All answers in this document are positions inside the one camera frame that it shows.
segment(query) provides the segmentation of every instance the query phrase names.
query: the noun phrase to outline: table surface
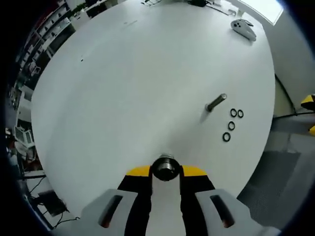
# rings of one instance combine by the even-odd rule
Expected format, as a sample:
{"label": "table surface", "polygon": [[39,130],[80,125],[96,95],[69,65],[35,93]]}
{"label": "table surface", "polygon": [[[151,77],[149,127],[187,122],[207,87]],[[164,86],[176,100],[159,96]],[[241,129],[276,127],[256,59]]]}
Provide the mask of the table surface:
{"label": "table surface", "polygon": [[[254,27],[251,43],[232,20],[208,7],[128,0],[61,46],[35,88],[31,118],[42,166],[70,212],[79,216],[162,152],[206,170],[216,188],[242,191],[268,138],[275,80],[264,31]],[[221,93],[227,100],[205,116]]]}

